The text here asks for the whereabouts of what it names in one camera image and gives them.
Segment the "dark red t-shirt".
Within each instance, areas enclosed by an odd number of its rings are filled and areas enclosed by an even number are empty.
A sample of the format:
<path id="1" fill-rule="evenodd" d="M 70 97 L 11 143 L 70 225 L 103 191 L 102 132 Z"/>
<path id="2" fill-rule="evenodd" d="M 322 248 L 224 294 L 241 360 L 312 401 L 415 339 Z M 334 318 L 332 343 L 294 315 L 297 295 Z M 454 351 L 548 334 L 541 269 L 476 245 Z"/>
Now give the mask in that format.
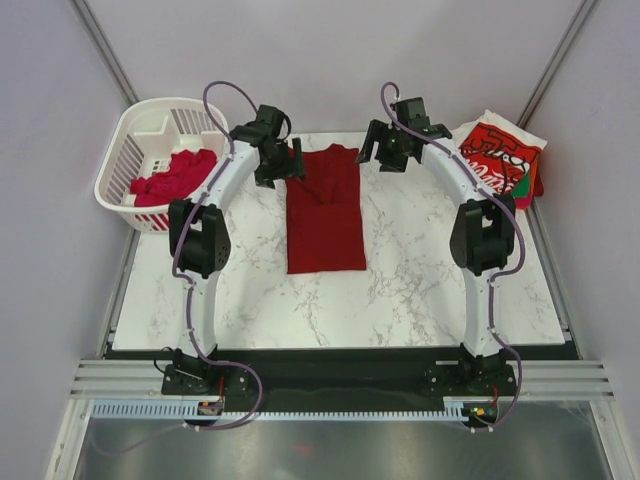
<path id="1" fill-rule="evenodd" d="M 289 274 L 367 269 L 358 153 L 336 143 L 305 152 L 306 178 L 286 181 Z"/>

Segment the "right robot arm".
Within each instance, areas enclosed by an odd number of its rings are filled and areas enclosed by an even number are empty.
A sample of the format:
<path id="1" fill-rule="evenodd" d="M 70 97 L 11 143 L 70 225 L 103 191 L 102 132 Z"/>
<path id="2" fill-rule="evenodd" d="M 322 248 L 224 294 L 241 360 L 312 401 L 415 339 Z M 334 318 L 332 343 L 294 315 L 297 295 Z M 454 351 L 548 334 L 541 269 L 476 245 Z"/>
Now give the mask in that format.
<path id="1" fill-rule="evenodd" d="M 457 151 L 451 132 L 430 122 L 422 98 L 396 100 L 384 109 L 389 123 L 372 120 L 357 160 L 376 159 L 383 172 L 405 171 L 415 159 L 439 181 L 457 209 L 449 248 L 461 269 L 466 325 L 458 358 L 427 367 L 430 396 L 510 395 L 516 390 L 509 356 L 514 349 L 496 328 L 496 287 L 508 273 L 508 259 L 523 238 L 515 201 L 487 186 Z"/>

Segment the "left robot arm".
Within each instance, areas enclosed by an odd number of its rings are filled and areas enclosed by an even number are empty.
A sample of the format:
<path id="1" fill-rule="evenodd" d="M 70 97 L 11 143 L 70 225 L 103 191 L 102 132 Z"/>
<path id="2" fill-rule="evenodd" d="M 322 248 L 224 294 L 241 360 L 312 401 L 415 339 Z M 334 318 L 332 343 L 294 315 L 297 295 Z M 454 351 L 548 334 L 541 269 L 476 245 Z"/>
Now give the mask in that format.
<path id="1" fill-rule="evenodd" d="M 301 142 L 280 136 L 290 126 L 278 108 L 259 106 L 254 120 L 228 134 L 229 154 L 191 197 L 169 204 L 172 274 L 184 281 L 186 327 L 165 369 L 164 395 L 211 394 L 230 367 L 217 358 L 215 333 L 216 289 L 232 250 L 225 213 L 250 176 L 271 189 L 277 180 L 305 177 Z"/>

